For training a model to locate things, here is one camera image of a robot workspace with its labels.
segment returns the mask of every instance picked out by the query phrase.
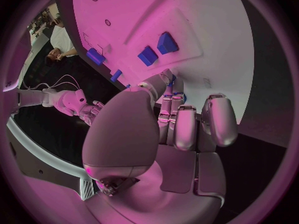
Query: white shirt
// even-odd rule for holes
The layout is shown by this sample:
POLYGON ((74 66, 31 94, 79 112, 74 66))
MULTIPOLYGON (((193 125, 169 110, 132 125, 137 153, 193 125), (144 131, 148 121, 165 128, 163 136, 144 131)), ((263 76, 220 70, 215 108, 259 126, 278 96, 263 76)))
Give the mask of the white shirt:
POLYGON ((59 26, 54 27, 50 42, 54 48, 55 47, 59 48, 61 53, 65 53, 75 48, 64 27, 59 27, 59 26))

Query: person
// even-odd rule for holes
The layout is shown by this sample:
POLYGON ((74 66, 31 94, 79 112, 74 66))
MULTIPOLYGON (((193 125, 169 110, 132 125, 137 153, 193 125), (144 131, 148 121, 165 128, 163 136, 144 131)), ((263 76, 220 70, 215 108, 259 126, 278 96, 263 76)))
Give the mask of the person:
POLYGON ((45 64, 49 67, 52 67, 55 62, 62 60, 64 57, 71 57, 78 54, 60 17, 55 19, 55 23, 56 25, 50 38, 54 49, 45 57, 45 64))

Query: dark hair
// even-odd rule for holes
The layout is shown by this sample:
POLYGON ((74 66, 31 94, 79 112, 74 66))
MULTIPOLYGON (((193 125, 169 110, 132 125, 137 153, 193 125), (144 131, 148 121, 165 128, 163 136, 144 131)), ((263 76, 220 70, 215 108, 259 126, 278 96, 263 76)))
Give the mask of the dark hair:
POLYGON ((49 58, 48 56, 45 57, 45 64, 47 67, 52 67, 54 66, 54 61, 51 60, 51 58, 49 58))

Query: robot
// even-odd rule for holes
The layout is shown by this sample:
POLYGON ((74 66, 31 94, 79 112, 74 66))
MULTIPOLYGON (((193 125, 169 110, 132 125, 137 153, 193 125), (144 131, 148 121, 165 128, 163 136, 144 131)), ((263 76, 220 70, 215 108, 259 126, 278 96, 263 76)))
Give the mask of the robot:
POLYGON ((82 90, 17 90, 13 113, 32 105, 55 107, 90 126, 83 165, 100 192, 85 203, 101 223, 212 223, 216 218, 226 186, 215 148, 231 145, 238 135, 224 94, 210 95, 199 116, 185 104, 183 81, 166 69, 105 106, 87 104, 82 90), (157 122, 153 107, 161 96, 157 122))

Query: pink light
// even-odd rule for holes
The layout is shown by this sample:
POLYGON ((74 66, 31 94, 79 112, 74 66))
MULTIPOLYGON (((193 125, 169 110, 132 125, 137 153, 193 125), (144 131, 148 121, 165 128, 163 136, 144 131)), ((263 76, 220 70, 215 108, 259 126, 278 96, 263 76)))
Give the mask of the pink light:
POLYGON ((16 83, 13 84, 12 86, 5 87, 5 88, 3 89, 3 92, 11 91, 11 90, 15 89, 17 86, 18 86, 18 80, 17 80, 16 83))

